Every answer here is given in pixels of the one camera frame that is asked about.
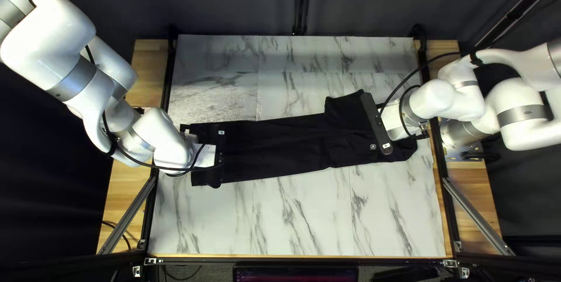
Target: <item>black pants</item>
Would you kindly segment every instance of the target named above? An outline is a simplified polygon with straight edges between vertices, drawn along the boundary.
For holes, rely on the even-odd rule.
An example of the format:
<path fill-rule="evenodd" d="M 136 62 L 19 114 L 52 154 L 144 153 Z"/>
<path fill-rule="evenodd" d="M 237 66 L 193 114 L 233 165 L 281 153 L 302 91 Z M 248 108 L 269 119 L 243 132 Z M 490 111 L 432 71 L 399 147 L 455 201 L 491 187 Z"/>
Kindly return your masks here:
<path fill-rule="evenodd" d="M 362 106 L 363 90 L 325 99 L 324 113 L 265 121 L 191 124 L 200 143 L 217 145 L 223 165 L 191 173 L 192 185 L 210 185 L 301 174 L 328 167 L 407 160 L 417 142 L 394 142 L 383 155 Z"/>

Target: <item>silver metal band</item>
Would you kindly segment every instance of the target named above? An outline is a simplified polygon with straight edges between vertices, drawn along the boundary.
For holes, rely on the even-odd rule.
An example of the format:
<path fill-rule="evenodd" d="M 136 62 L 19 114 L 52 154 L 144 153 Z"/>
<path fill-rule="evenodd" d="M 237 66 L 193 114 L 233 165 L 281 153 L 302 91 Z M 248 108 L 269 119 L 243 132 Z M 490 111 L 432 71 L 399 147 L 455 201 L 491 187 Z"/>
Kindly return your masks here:
<path fill-rule="evenodd" d="M 0 0 L 0 20 L 4 21 L 12 29 L 25 18 L 23 13 L 16 5 L 9 0 Z"/>
<path fill-rule="evenodd" d="M 557 74 L 561 77 L 561 38 L 549 41 L 548 51 L 551 62 L 553 62 L 553 66 L 555 66 Z"/>
<path fill-rule="evenodd" d="M 144 139 L 142 137 L 140 137 L 140 135 L 138 135 L 137 132 L 132 127 L 128 127 L 127 132 L 129 132 L 129 134 L 132 136 L 132 139 L 134 139 L 135 142 L 137 142 L 143 148 L 145 148 L 145 149 L 147 149 L 151 152 L 156 150 L 156 148 L 154 146 L 152 146 L 152 145 L 150 145 L 150 143 L 144 141 Z"/>
<path fill-rule="evenodd" d="M 459 82 L 456 84 L 453 84 L 452 86 L 454 87 L 454 89 L 458 89 L 461 87 L 465 87 L 465 86 L 476 86 L 477 85 L 477 80 L 467 80 L 465 82 Z"/>
<path fill-rule="evenodd" d="M 477 141 L 482 140 L 487 136 L 491 135 L 488 133 L 483 133 L 480 130 L 478 130 L 476 127 L 473 126 L 472 122 L 462 122 L 462 125 L 463 128 L 466 129 L 466 132 L 469 135 L 472 135 L 473 137 L 477 138 Z"/>
<path fill-rule="evenodd" d="M 529 119 L 546 119 L 545 107 L 542 105 L 527 105 L 515 107 L 497 114 L 499 126 L 502 128 L 510 123 Z"/>
<path fill-rule="evenodd" d="M 491 134 L 483 133 L 473 126 L 471 122 L 458 120 L 445 120 L 440 126 L 442 142 L 454 149 L 466 151 L 469 146 Z"/>
<path fill-rule="evenodd" d="M 95 65 L 80 55 L 78 63 L 70 73 L 46 92 L 62 102 L 68 101 L 86 88 L 96 71 Z"/>
<path fill-rule="evenodd" d="M 403 120 L 407 124 L 410 124 L 410 125 L 413 125 L 413 126 L 419 126 L 419 124 L 425 123 L 427 121 L 427 119 L 423 119 L 423 118 L 417 116 L 413 112 L 413 110 L 411 110 L 411 106 L 409 104 L 409 99 L 410 99 L 411 94 L 413 92 L 414 92 L 414 90 L 411 90 L 411 91 L 409 91 L 405 94 L 405 97 L 403 97 L 403 105 L 402 105 L 402 110 L 401 111 L 403 111 L 403 113 L 405 114 L 405 117 L 403 118 Z"/>

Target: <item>black cable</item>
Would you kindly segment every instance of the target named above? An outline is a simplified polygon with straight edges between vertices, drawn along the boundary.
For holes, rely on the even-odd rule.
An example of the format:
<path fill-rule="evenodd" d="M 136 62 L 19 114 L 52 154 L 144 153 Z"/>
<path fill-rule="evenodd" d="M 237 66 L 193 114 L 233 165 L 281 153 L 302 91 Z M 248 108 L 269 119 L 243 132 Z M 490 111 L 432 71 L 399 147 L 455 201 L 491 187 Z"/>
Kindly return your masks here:
<path fill-rule="evenodd" d="M 438 56 L 435 56 L 433 58 L 431 58 L 430 60 L 428 60 L 426 63 L 424 63 L 423 65 L 419 66 L 417 69 L 415 69 L 414 71 L 412 71 L 411 73 L 409 73 L 409 75 L 407 77 L 405 77 L 398 85 L 397 87 L 392 91 L 392 93 L 389 94 L 388 98 L 386 98 L 386 101 L 384 102 L 382 108 L 380 109 L 380 115 L 382 115 L 382 112 L 384 112 L 384 108 L 388 105 L 390 99 L 392 99 L 393 95 L 396 94 L 396 92 L 409 80 L 409 78 L 413 77 L 413 75 L 415 75 L 415 73 L 417 71 L 420 71 L 421 69 L 427 67 L 430 63 L 445 57 L 445 56 L 450 56 L 450 55 L 459 55 L 461 54 L 460 52 L 449 52 L 449 53 L 444 53 Z"/>
<path fill-rule="evenodd" d="M 199 148 L 199 150 L 197 150 L 197 154 L 195 154 L 195 157 L 193 158 L 193 163 L 191 164 L 191 166 L 189 167 L 189 170 L 186 170 L 184 172 L 180 172 L 177 175 L 170 175 L 167 174 L 170 177 L 181 177 L 183 175 L 185 175 L 186 173 L 188 173 L 189 171 L 192 171 L 192 169 L 195 167 L 195 163 L 197 162 L 197 159 L 199 159 L 199 154 L 201 153 L 201 150 L 207 146 L 206 144 L 202 144 L 201 147 Z"/>
<path fill-rule="evenodd" d="M 88 45 L 86 45 L 86 52 L 88 53 L 88 56 L 90 57 L 90 62 L 95 65 L 94 57 L 91 55 L 90 47 Z"/>
<path fill-rule="evenodd" d="M 102 224 L 103 224 L 103 225 L 107 225 L 107 226 L 109 226 L 109 227 L 115 229 L 115 225 L 113 225 L 113 224 L 111 224 L 111 223 L 109 223 L 109 222 L 107 222 L 107 221 L 102 221 Z M 131 249 L 131 243 L 129 243 L 129 240 L 125 237 L 124 234 L 123 234 L 123 239 L 124 239 L 124 242 L 127 243 L 127 246 L 129 247 L 129 251 L 131 251 L 131 250 L 132 250 L 132 249 Z"/>
<path fill-rule="evenodd" d="M 115 272 L 113 272 L 113 276 L 111 277 L 110 282 L 115 282 L 117 280 L 118 275 L 119 275 L 119 270 L 115 270 Z"/>
<path fill-rule="evenodd" d="M 427 137 L 429 137 L 428 135 L 412 135 L 411 133 L 409 133 L 409 130 L 407 130 L 407 128 L 405 127 L 405 121 L 403 121 L 403 112 L 401 111 L 403 109 L 403 97 L 405 97 L 405 95 L 410 92 L 411 90 L 415 89 L 415 88 L 419 88 L 421 85 L 414 85 L 411 86 L 407 89 L 405 89 L 405 91 L 403 92 L 403 94 L 401 95 L 401 98 L 399 99 L 399 120 L 401 121 L 401 125 L 403 126 L 403 129 L 405 130 L 405 133 L 407 133 L 407 135 L 412 138 L 412 139 L 425 139 Z"/>
<path fill-rule="evenodd" d="M 168 270 L 165 268 L 165 266 L 162 266 L 162 268 L 164 269 L 164 278 L 165 278 L 165 281 L 168 280 L 167 277 L 170 277 L 170 278 L 172 278 L 172 279 L 174 279 L 174 280 L 177 280 L 177 281 L 187 281 L 188 279 L 194 277 L 194 276 L 197 274 L 197 272 L 199 272 L 199 270 L 201 270 L 202 266 L 199 266 L 199 267 L 197 268 L 197 270 L 195 270 L 195 273 L 193 273 L 192 275 L 190 275 L 190 276 L 188 276 L 188 277 L 186 277 L 186 278 L 176 278 L 175 276 L 173 276 L 173 275 L 171 275 L 171 274 L 168 273 Z"/>
<path fill-rule="evenodd" d="M 210 167 L 201 167 L 201 168 L 193 168 L 193 169 L 189 169 L 189 168 L 173 168 L 173 167 L 163 167 L 163 166 L 158 166 L 158 165 L 152 165 L 152 164 L 147 164 L 145 162 L 142 162 L 134 157 L 132 157 L 131 155 L 129 155 L 120 145 L 119 143 L 117 143 L 117 141 L 115 140 L 115 137 L 113 136 L 113 134 L 111 134 L 111 132 L 109 131 L 109 126 L 107 125 L 107 118 L 105 116 L 105 112 L 102 113 L 102 119 L 103 119 L 103 125 L 105 126 L 105 132 L 107 134 L 107 137 L 109 138 L 109 140 L 111 141 L 111 143 L 113 143 L 113 145 L 115 145 L 115 147 L 128 159 L 132 160 L 133 162 L 142 165 L 142 166 L 146 166 L 146 167 L 150 167 L 150 168 L 156 168 L 156 169 L 162 169 L 162 170 L 172 170 L 172 171 L 205 171 L 205 170 L 211 170 L 217 167 L 220 167 L 223 163 L 214 165 L 214 166 L 210 166 Z"/>

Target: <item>metal bracket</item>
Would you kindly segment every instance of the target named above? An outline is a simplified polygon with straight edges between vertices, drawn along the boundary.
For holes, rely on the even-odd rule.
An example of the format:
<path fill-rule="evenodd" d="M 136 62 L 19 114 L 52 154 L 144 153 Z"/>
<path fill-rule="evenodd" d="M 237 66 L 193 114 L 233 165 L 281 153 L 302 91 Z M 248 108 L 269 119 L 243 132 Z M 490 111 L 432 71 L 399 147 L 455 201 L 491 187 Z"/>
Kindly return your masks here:
<path fill-rule="evenodd" d="M 466 251 L 466 249 L 463 247 L 462 242 L 460 242 L 460 241 L 454 241 L 454 250 L 456 252 Z"/>
<path fill-rule="evenodd" d="M 470 200 L 458 190 L 450 180 L 442 178 L 442 185 L 450 193 L 450 195 L 458 202 L 458 204 L 466 211 L 473 220 L 477 228 L 487 238 L 487 240 L 495 247 L 503 256 L 516 256 L 509 246 L 503 241 L 501 236 L 489 225 L 489 223 L 479 214 L 477 209 L 471 204 Z"/>
<path fill-rule="evenodd" d="M 442 265 L 447 267 L 447 268 L 457 268 L 458 267 L 458 261 L 456 261 L 454 259 L 444 259 L 444 260 L 442 260 Z"/>
<path fill-rule="evenodd" d="M 107 255 L 113 252 L 113 250 L 117 246 L 117 243 L 121 239 L 121 236 L 123 235 L 124 231 L 127 230 L 127 227 L 129 227 L 129 224 L 131 223 L 132 219 L 135 217 L 138 209 L 140 208 L 140 206 L 142 206 L 142 203 L 144 202 L 144 200 L 146 200 L 148 194 L 150 194 L 150 191 L 156 184 L 157 178 L 158 175 L 156 174 L 155 176 L 151 176 L 146 181 L 142 189 L 140 189 L 140 192 L 136 195 L 135 199 L 132 201 L 127 211 L 125 211 L 119 223 L 117 223 L 117 226 L 115 226 L 111 234 L 109 234 L 109 237 L 107 238 L 105 243 L 103 243 L 103 246 L 99 250 L 98 255 Z"/>
<path fill-rule="evenodd" d="M 468 268 L 459 268 L 459 278 L 469 278 L 470 277 L 470 270 Z"/>
<path fill-rule="evenodd" d="M 138 244 L 136 244 L 136 249 L 144 250 L 144 246 L 146 245 L 146 239 L 140 239 Z"/>
<path fill-rule="evenodd" d="M 140 278 L 140 266 L 132 267 L 132 276 Z"/>
<path fill-rule="evenodd" d="M 154 264 L 156 264 L 156 258 L 144 258 L 145 266 L 153 266 Z"/>

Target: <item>cable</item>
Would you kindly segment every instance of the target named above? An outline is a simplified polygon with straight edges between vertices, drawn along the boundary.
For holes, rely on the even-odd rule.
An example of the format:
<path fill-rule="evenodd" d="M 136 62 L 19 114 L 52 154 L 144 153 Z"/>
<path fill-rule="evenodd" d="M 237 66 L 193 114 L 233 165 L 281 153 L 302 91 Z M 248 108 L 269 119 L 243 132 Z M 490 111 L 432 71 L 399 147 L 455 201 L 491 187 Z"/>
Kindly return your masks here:
<path fill-rule="evenodd" d="M 107 225 L 107 226 L 109 226 L 109 227 L 115 229 L 115 225 L 113 225 L 113 224 L 111 224 L 111 223 L 109 223 L 109 222 L 107 222 L 107 221 L 102 221 L 102 224 L 103 224 L 103 225 Z M 129 243 L 129 240 L 125 237 L 124 234 L 123 234 L 123 239 L 124 239 L 124 242 L 127 243 L 127 246 L 129 247 L 129 251 L 131 251 L 131 250 L 132 250 L 132 249 L 131 249 L 131 243 Z"/>
<path fill-rule="evenodd" d="M 188 276 L 188 277 L 186 277 L 186 278 L 176 278 L 175 276 L 173 276 L 173 275 L 171 275 L 171 274 L 168 273 L 168 270 L 165 268 L 165 266 L 162 266 L 162 268 L 164 269 L 164 278 L 165 278 L 165 281 L 168 280 L 167 277 L 170 277 L 170 278 L 172 278 L 172 279 L 174 279 L 174 280 L 177 280 L 177 281 L 187 281 L 188 279 L 194 277 L 194 276 L 197 274 L 197 272 L 199 272 L 199 270 L 201 270 L 202 266 L 199 266 L 199 267 L 197 268 L 197 270 L 195 270 L 195 273 L 193 273 L 192 275 L 190 275 L 190 276 Z"/>
<path fill-rule="evenodd" d="M 405 97 L 405 95 L 410 92 L 411 90 L 415 89 L 415 88 L 419 88 L 421 85 L 414 85 L 411 86 L 407 89 L 405 89 L 405 91 L 403 92 L 403 94 L 401 95 L 401 98 L 399 99 L 399 120 L 401 121 L 401 125 L 403 126 L 403 129 L 405 130 L 405 133 L 407 133 L 407 135 L 412 138 L 412 139 L 416 139 L 416 140 L 420 140 L 420 139 L 425 139 L 428 136 L 427 135 L 412 135 L 411 133 L 409 133 L 409 130 L 407 130 L 407 128 L 405 127 L 405 121 L 403 121 L 403 112 L 401 111 L 403 109 L 403 97 Z"/>
<path fill-rule="evenodd" d="M 201 147 L 199 147 L 199 150 L 197 150 L 197 153 L 195 154 L 195 157 L 193 158 L 193 163 L 191 164 L 191 167 L 189 167 L 189 170 L 186 170 L 184 172 L 180 172 L 177 175 L 170 175 L 167 174 L 170 177 L 181 177 L 183 175 L 185 175 L 187 172 L 191 171 L 194 167 L 195 167 L 195 163 L 197 162 L 197 159 L 199 159 L 199 154 L 201 153 L 201 150 L 207 146 L 206 144 L 202 144 Z"/>
<path fill-rule="evenodd" d="M 88 45 L 86 45 L 86 52 L 88 53 L 88 56 L 90 57 L 90 62 L 95 65 L 94 57 L 91 55 L 90 47 Z"/>
<path fill-rule="evenodd" d="M 404 84 L 405 82 L 407 82 L 409 80 L 409 78 L 413 77 L 413 75 L 415 75 L 415 73 L 417 71 L 420 71 L 421 69 L 427 67 L 430 63 L 445 57 L 445 56 L 450 56 L 450 55 L 459 55 L 461 54 L 460 52 L 449 52 L 449 53 L 444 53 L 438 56 L 435 56 L 433 58 L 431 58 L 430 60 L 428 60 L 426 63 L 424 63 L 423 65 L 419 66 L 417 69 L 415 69 L 414 71 L 412 71 L 411 73 L 409 73 L 409 75 L 407 77 L 405 77 L 398 85 L 397 87 L 392 91 L 392 93 L 389 94 L 388 98 L 386 98 L 386 101 L 384 102 L 382 109 L 380 109 L 380 115 L 382 115 L 382 112 L 384 112 L 384 108 L 388 105 L 390 99 L 392 99 L 393 95 L 396 94 L 397 90 L 399 90 Z"/>
<path fill-rule="evenodd" d="M 115 270 L 115 272 L 113 272 L 113 276 L 111 277 L 111 282 L 115 282 L 117 280 L 118 275 L 119 275 L 119 270 Z"/>

